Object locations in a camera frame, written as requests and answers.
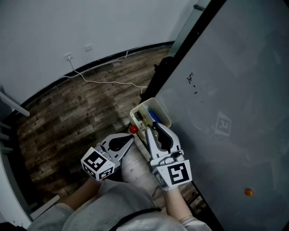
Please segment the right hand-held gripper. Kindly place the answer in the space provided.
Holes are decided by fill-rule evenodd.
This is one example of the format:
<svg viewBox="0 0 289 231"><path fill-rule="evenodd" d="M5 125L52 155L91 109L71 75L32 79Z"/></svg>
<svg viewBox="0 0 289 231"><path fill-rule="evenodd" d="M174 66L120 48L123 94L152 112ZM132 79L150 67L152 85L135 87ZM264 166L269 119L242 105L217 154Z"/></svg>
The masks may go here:
<svg viewBox="0 0 289 231"><path fill-rule="evenodd" d="M149 162L151 173L163 191L192 181L190 162L184 158L179 138L174 132L161 123L153 122L153 129L148 126L145 136L152 157Z"/></svg>

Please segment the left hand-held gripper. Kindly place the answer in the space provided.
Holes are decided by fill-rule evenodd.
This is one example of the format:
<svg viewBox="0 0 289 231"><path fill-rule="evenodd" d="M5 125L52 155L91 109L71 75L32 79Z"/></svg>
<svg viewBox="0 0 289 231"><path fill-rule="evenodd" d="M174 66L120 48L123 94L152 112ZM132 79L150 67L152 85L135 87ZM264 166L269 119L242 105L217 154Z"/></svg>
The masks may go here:
<svg viewBox="0 0 289 231"><path fill-rule="evenodd" d="M91 147L81 159L83 170L94 178L101 181L113 174L120 168L120 160L127 154L134 142L134 136L126 133L117 133L107 136L101 145L106 150L112 150L113 160L107 152L98 151Z"/></svg>

